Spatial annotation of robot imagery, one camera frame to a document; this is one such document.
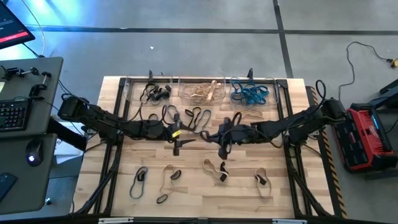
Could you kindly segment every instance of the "gray floor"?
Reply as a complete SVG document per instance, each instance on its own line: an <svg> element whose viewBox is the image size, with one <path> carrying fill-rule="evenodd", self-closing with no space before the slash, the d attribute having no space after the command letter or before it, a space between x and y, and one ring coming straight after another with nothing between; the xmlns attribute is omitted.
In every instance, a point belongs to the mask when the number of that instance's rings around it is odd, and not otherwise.
<svg viewBox="0 0 398 224"><path fill-rule="evenodd" d="M287 77L272 0L26 1L47 28L100 28L97 32L45 32L45 56L65 59L61 80L70 91L92 102L98 99L103 76L146 75L149 69L165 75L244 76L252 67L255 77ZM398 31L394 22L398 19L395 3L395 0L279 0L284 29L330 31L330 35L286 34L294 78L304 78L307 85L322 79L327 85L327 97L337 98L338 85L352 79L346 61L346 46L350 42L371 44L382 57L398 57L398 32L385 36L333 33ZM35 26L19 0L10 0L8 6L24 24ZM101 32L109 28L267 29L268 34ZM40 32L34 34L37 40L27 45L40 52ZM342 89L345 107L352 102L368 102L377 96L380 88L398 77L398 70L376 58L371 50L352 45L350 53L356 81ZM31 57L20 45L0 50L0 60ZM384 121L385 127L391 127L393 121L394 118ZM332 149L349 218L397 223L398 179L366 181L362 175L349 174L342 168L334 144ZM3 216L0 220L66 214L76 184L76 177L68 176L76 175L76 167L78 162L74 161L56 168L59 177L67 177L50 181L48 195L53 205L39 212ZM55 189L65 189L64 194L54 195Z"/></svg>

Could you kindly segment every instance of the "black mouse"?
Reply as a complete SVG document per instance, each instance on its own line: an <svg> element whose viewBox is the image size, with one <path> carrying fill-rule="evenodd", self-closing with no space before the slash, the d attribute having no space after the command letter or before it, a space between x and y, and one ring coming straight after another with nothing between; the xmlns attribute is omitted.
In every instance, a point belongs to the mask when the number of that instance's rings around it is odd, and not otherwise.
<svg viewBox="0 0 398 224"><path fill-rule="evenodd" d="M31 166L38 166L43 162L43 141L39 138L31 140L25 150L26 161Z"/></svg>

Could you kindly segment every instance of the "monitor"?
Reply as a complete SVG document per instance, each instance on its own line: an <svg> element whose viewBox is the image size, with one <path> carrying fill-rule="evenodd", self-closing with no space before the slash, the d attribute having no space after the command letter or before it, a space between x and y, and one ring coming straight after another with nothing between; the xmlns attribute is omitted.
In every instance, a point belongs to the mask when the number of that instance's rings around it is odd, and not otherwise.
<svg viewBox="0 0 398 224"><path fill-rule="evenodd" d="M34 39L35 36L0 1L0 49Z"/></svg>

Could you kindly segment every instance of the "wooden tabletop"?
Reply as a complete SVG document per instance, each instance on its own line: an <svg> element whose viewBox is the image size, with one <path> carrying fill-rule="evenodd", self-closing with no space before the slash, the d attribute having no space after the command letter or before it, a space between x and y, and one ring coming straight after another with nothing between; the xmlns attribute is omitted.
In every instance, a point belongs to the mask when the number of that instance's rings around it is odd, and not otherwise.
<svg viewBox="0 0 398 224"><path fill-rule="evenodd" d="M113 111L118 91L120 77L104 77L98 105L104 110ZM288 79L290 99L293 112L298 113L308 108L307 94L304 80ZM133 99L142 92L145 84L134 83ZM170 103L175 105L187 124L190 120L185 115L184 109L192 109L194 106L183 105L178 97L178 86L173 85ZM132 102L129 110L131 118L139 107L137 102ZM147 119L151 113L157 113L160 117L162 105L144 106L142 114ZM202 106L202 111L211 109L211 120L205 128L211 134L218 130L218 125L223 118L232 118L234 112L229 106L227 95L222 105ZM262 119L278 120L276 105L262 108ZM259 118L245 116L242 123L258 121ZM272 147L267 144L247 144L233 146L231 154L226 161L226 169L229 172L227 183L224 185L220 180L215 179L209 172L202 168L203 160L209 159L216 166L222 160L218 157L219 146L214 143L202 141L198 135L183 132L180 139L196 139L180 149L179 156L173 156L173 145L167 142L154 141L133 141L124 138L121 163L119 166L118 180L116 183L112 216L130 217L217 217L217 218L293 218L292 199L290 186L287 178L284 150ZM87 147L99 142L97 137L89 141ZM318 150L318 143L309 139L308 145ZM98 146L84 155L83 164L76 186L74 202L76 210L88 200L100 179L101 167L103 164L104 150L106 146ZM305 147L302 147L302 159L307 178L308 188L312 191L324 209L333 214L330 193L328 190L325 171L321 158ZM168 164L172 164L182 171L181 177L175 181L175 191L169 198L160 205L157 205L156 198L162 185L162 170ZM132 199L129 196L129 189L134 180L138 168L147 166L149 168L145 192L140 199ZM261 198L256 188L257 180L254 178L254 171L260 167L267 170L268 178L272 183L272 194L270 198ZM108 186L104 191L101 211L104 209L108 197ZM267 194L269 184L262 189ZM300 208L304 211L303 198L300 190L298 198Z"/></svg>

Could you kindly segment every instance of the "black keyboard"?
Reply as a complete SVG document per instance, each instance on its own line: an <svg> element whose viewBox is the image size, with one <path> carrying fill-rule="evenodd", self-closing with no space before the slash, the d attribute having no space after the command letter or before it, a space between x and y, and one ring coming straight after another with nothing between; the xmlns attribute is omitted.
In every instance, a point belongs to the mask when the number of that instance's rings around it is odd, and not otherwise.
<svg viewBox="0 0 398 224"><path fill-rule="evenodd" d="M26 129L32 99L0 100L0 132Z"/></svg>

